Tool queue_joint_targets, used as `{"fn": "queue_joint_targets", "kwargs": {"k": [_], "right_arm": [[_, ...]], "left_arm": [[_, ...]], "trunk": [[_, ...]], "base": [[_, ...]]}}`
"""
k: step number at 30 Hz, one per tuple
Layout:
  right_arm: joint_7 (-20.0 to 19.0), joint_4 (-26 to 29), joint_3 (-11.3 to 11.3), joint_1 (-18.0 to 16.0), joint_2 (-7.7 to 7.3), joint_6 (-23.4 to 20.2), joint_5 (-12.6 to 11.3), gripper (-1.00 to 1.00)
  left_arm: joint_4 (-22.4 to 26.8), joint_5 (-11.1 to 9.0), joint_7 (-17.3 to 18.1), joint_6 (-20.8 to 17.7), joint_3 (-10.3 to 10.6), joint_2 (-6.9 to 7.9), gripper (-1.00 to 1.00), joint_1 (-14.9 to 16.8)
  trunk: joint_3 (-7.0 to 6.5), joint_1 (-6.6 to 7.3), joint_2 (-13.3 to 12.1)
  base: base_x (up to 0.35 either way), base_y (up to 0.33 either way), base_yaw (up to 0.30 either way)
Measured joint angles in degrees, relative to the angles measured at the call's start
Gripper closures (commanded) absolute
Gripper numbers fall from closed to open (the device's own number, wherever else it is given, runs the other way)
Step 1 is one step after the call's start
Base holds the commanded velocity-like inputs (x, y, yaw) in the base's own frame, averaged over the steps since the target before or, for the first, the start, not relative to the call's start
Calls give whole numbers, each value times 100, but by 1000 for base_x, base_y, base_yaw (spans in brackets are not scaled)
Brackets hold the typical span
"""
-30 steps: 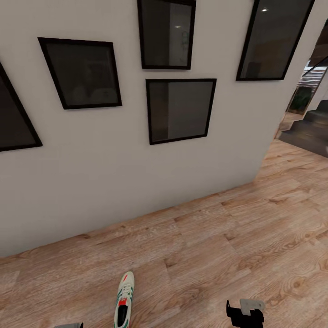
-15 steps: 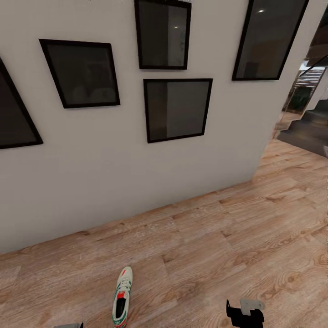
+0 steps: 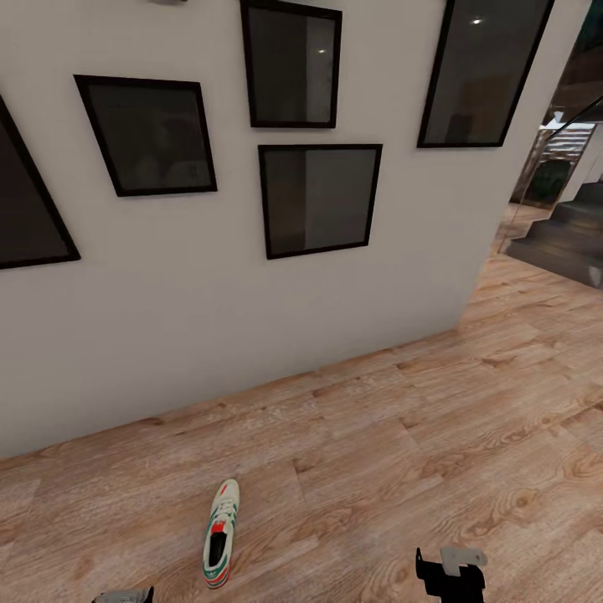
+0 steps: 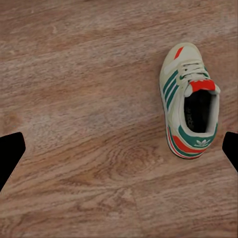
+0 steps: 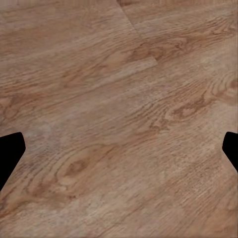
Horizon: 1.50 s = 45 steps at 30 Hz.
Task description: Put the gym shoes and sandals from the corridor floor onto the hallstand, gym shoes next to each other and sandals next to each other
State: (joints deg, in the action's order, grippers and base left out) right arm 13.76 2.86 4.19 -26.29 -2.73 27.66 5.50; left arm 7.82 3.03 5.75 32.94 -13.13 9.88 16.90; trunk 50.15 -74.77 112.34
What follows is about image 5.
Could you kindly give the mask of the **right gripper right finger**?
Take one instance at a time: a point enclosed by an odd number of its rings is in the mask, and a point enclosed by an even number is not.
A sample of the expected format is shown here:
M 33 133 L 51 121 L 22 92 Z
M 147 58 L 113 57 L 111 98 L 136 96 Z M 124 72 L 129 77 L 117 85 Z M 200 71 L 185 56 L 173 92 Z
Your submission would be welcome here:
M 222 149 L 238 172 L 238 134 L 226 132 Z

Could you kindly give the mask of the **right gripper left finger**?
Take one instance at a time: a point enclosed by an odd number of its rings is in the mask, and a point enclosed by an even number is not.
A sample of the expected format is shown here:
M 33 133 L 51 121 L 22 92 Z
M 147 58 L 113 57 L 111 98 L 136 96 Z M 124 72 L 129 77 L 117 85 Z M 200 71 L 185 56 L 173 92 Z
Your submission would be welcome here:
M 21 132 L 0 137 L 0 191 L 25 152 Z

